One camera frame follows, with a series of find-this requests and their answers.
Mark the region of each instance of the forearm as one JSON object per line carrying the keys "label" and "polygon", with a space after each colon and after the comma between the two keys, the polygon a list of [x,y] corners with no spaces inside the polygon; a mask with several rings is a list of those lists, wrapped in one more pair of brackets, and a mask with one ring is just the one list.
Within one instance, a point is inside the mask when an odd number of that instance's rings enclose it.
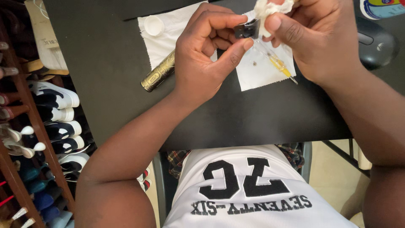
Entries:
{"label": "forearm", "polygon": [[172,130],[197,108],[179,97],[172,92],[125,125],[98,148],[82,175],[96,183],[140,176]]}
{"label": "forearm", "polygon": [[319,84],[371,163],[405,166],[405,98],[363,67],[352,72]]}

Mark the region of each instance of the white bottle cap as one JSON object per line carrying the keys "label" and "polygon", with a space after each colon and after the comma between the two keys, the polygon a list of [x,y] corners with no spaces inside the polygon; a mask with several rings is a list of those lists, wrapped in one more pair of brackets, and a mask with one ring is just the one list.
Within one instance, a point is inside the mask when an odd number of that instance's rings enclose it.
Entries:
{"label": "white bottle cap", "polygon": [[164,23],[157,16],[150,15],[145,19],[146,32],[154,37],[158,37],[164,32]]}

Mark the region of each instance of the black embroidered number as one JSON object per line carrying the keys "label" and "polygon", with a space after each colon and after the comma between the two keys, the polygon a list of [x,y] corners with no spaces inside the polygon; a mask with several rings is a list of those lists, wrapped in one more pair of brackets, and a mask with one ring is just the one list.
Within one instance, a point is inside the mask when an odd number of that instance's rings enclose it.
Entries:
{"label": "black embroidered number", "polygon": [[235,176],[233,165],[224,160],[208,164],[202,173],[204,180],[214,179],[212,171],[219,169],[224,169],[225,189],[212,189],[211,186],[200,187],[200,193],[210,200],[230,199],[239,190],[238,179]]}
{"label": "black embroidered number", "polygon": [[[256,185],[259,176],[263,176],[264,167],[270,167],[269,161],[265,158],[248,157],[247,164],[253,166],[252,175],[246,176],[243,182],[243,189],[247,197],[268,196],[290,191],[281,180],[269,180],[269,184]],[[232,164],[220,160],[207,165],[204,172],[204,180],[213,179],[212,171],[224,169],[225,189],[212,189],[211,186],[200,187],[200,193],[210,200],[230,199],[238,190],[238,179],[236,178]]]}
{"label": "black embroidered number", "polygon": [[268,196],[273,194],[290,192],[281,180],[269,180],[269,184],[256,185],[259,176],[263,175],[264,167],[270,167],[269,161],[265,158],[248,157],[247,164],[253,166],[251,176],[246,176],[243,182],[243,189],[247,197]]}

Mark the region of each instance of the plaid shorts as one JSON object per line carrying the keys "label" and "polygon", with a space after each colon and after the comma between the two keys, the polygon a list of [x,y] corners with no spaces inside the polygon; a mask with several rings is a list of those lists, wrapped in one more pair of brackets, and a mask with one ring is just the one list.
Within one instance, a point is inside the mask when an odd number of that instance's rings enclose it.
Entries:
{"label": "plaid shorts", "polygon": [[[276,146],[283,152],[295,170],[298,170],[304,165],[304,156],[299,143],[276,144]],[[180,178],[183,161],[191,151],[193,150],[167,152],[167,159],[170,163],[170,175],[177,179]]]}

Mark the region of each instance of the shoe rack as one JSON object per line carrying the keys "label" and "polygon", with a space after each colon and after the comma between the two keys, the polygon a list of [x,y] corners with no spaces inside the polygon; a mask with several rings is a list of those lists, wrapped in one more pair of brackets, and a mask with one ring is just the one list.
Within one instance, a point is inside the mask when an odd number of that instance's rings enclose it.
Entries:
{"label": "shoe rack", "polygon": [[[2,51],[3,61],[5,61],[5,63],[7,64],[7,67],[15,67],[19,70],[18,75],[11,76],[12,80],[17,88],[18,94],[21,98],[21,102],[23,103],[23,105],[26,105],[29,108],[27,115],[29,117],[32,127],[34,128],[34,132],[39,142],[42,142],[46,145],[46,149],[43,151],[46,162],[48,163],[48,167],[51,169],[53,175],[55,176],[56,184],[63,189],[62,196],[68,201],[67,204],[68,210],[74,213],[75,202],[73,196],[65,180],[61,166],[59,165],[58,158],[56,157],[56,154],[53,151],[51,141],[49,140],[44,124],[35,106],[34,100],[31,95],[31,91],[28,88],[26,75],[24,74],[24,71],[21,68],[21,65],[12,47],[9,35],[7,34],[7,30],[3,24],[1,17],[0,17],[0,41],[7,42],[9,44],[9,49]],[[0,143],[0,169],[20,206],[26,207],[28,209],[28,212],[26,214],[27,217],[28,218],[32,217],[35,219],[36,222],[32,225],[32,227],[45,228],[45,224],[43,223],[38,211],[36,210],[32,202],[32,199],[30,198],[30,195],[28,194],[28,191],[26,190],[23,184],[23,181],[18,175],[17,170],[15,169],[13,162],[10,159],[8,149],[2,143]]]}

